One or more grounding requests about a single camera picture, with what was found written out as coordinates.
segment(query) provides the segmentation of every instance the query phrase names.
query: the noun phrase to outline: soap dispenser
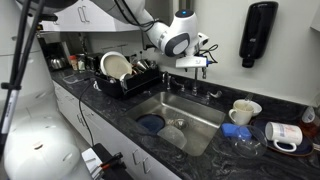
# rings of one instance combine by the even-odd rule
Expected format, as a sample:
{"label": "soap dispenser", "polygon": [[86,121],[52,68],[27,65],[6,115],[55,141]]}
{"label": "soap dispenser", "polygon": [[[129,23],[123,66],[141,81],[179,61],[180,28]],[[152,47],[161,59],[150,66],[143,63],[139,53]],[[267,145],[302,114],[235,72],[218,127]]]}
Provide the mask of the soap dispenser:
{"label": "soap dispenser", "polygon": [[278,10],[278,3],[267,1],[249,7],[240,46],[242,66],[251,68],[263,56]]}

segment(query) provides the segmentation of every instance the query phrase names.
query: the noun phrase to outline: black dish rack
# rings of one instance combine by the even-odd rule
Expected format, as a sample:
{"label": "black dish rack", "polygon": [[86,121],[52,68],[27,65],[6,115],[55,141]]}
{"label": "black dish rack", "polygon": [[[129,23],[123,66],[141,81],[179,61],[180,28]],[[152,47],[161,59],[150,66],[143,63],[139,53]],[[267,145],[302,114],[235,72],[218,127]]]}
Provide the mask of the black dish rack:
{"label": "black dish rack", "polygon": [[111,83],[108,77],[100,72],[95,72],[95,79],[99,88],[105,94],[114,98],[127,99],[160,82],[160,71],[158,66],[155,69],[148,69],[143,73],[136,74],[126,80],[127,89],[121,86],[118,79]]}

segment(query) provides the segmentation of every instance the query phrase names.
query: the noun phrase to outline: black countertop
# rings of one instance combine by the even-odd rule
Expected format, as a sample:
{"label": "black countertop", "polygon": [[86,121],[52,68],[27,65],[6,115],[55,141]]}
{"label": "black countertop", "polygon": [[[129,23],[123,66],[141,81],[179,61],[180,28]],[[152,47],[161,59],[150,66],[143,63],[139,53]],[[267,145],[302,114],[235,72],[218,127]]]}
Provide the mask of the black countertop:
{"label": "black countertop", "polygon": [[[63,81],[65,76],[73,74],[71,69],[52,72],[52,79],[67,91],[79,98],[82,91],[89,85],[83,81],[68,85]],[[176,77],[178,82],[184,81],[186,89],[190,89],[192,81],[183,77]],[[207,90],[215,93],[221,90],[223,95],[219,99],[212,99],[208,103],[204,98],[197,98],[188,93],[171,93],[205,104],[227,113],[237,99],[243,99],[248,92],[232,88],[200,82],[198,93],[205,94]],[[157,136],[151,136],[147,130],[125,117],[125,112],[135,105],[147,100],[151,96],[166,91],[165,84],[158,84],[149,92],[138,94],[127,100],[117,100],[89,87],[82,97],[82,101],[103,117],[107,122],[122,132],[125,136],[138,144],[155,159],[164,164],[182,179],[319,179],[319,153],[314,151],[307,157],[292,157],[267,150],[254,159],[246,159],[237,155],[231,148],[229,140],[219,130],[211,140],[201,156],[193,157],[171,145]],[[259,103],[263,111],[257,118],[270,118],[295,124],[302,116],[305,106],[255,94],[253,100]],[[231,122],[226,116],[224,123]],[[319,135],[314,142],[319,143]]]}

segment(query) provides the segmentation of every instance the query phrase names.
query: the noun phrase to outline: upper cabinet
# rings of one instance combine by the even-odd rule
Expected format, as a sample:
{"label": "upper cabinet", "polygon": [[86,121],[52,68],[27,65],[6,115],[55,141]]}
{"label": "upper cabinet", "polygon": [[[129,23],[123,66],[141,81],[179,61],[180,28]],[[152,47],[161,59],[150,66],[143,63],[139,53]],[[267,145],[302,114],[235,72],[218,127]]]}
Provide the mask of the upper cabinet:
{"label": "upper cabinet", "polygon": [[311,27],[313,29],[320,31],[320,5],[318,7],[316,14],[314,15]]}
{"label": "upper cabinet", "polygon": [[58,16],[56,22],[41,22],[44,31],[116,32],[139,29],[114,19],[90,0],[79,0],[55,15]]}

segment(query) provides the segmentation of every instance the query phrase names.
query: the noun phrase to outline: kitchen sink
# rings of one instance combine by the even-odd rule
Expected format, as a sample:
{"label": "kitchen sink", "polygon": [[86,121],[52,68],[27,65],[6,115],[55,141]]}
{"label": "kitchen sink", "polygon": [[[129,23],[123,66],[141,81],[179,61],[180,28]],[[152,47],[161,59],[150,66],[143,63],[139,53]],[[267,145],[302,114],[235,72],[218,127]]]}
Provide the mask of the kitchen sink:
{"label": "kitchen sink", "polygon": [[221,111],[168,92],[158,93],[126,112],[132,120],[146,114],[161,116],[166,126],[175,120],[185,121],[187,125],[181,131],[187,143],[180,149],[191,156],[204,152],[225,117]]}

